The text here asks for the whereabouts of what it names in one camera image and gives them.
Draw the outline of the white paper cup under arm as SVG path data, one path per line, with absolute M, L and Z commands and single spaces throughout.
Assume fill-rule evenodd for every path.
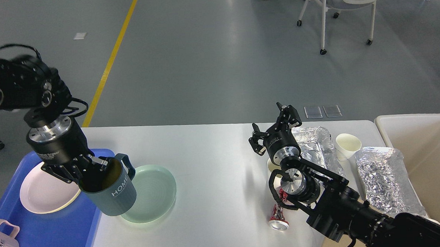
M 273 170 L 275 170 L 275 169 L 281 170 L 281 167 L 279 165 L 275 165 L 274 163 L 272 163 L 272 161 L 270 159 L 267 159 L 267 167 L 269 170 L 269 176 L 271 175 Z M 275 180 L 273 181 L 274 188 L 276 189 L 277 192 L 279 192 L 279 190 L 282 187 L 281 186 L 281 179 L 282 179 L 281 174 L 277 174 L 275 177 Z

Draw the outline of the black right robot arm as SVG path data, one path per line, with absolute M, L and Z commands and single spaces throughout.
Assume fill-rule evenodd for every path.
M 366 247 L 440 247 L 440 225 L 411 213 L 395 217 L 359 202 L 358 192 L 340 174 L 303 159 L 291 130 L 301 126 L 293 106 L 276 103 L 276 122 L 263 132 L 252 124 L 249 142 L 255 153 L 268 153 L 278 168 L 272 170 L 268 186 L 278 206 L 302 210 L 307 224 L 333 241 L 348 235 Z

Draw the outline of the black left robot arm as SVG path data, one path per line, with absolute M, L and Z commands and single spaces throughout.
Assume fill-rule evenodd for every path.
M 16 46 L 5 44 L 0 50 Z M 48 67 L 37 50 L 34 53 L 0 58 L 0 110 L 28 110 L 26 141 L 45 172 L 66 183 L 101 178 L 109 160 L 88 148 L 76 121 L 88 111 L 88 103 L 74 98 L 58 70 Z

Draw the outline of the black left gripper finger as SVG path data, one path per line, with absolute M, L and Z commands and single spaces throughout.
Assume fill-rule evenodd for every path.
M 73 168 L 70 166 L 65 167 L 65 165 L 52 165 L 47 164 L 46 162 L 43 163 L 41 166 L 41 170 L 44 172 L 58 178 L 61 181 L 64 181 L 65 183 L 76 183 L 79 184 L 80 177 L 76 172 L 73 171 Z
M 80 167 L 83 171 L 107 171 L 109 160 L 99 158 L 90 153 L 79 155 Z

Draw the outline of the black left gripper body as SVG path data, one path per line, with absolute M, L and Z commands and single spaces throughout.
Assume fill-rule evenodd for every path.
M 33 128 L 26 136 L 27 143 L 47 168 L 55 171 L 81 155 L 94 156 L 75 118 L 60 116 L 51 125 L 53 127 Z

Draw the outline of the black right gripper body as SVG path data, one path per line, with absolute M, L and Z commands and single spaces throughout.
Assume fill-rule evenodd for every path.
M 267 130 L 263 145 L 266 148 L 270 160 L 274 165 L 281 165 L 287 157 L 299 158 L 300 147 L 288 129 Z

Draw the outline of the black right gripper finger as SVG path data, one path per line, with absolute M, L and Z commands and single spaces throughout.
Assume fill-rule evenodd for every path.
M 253 132 L 252 137 L 250 137 L 249 139 L 249 143 L 256 154 L 263 156 L 265 154 L 266 147 L 262 144 L 259 144 L 259 141 L 267 138 L 269 136 L 269 133 L 261 132 L 258 125 L 256 125 L 255 123 L 252 123 L 252 127 Z
M 302 125 L 298 111 L 293 106 L 284 106 L 281 103 L 276 103 L 276 105 L 280 111 L 280 114 L 275 122 L 275 132 L 291 131 L 292 128 Z

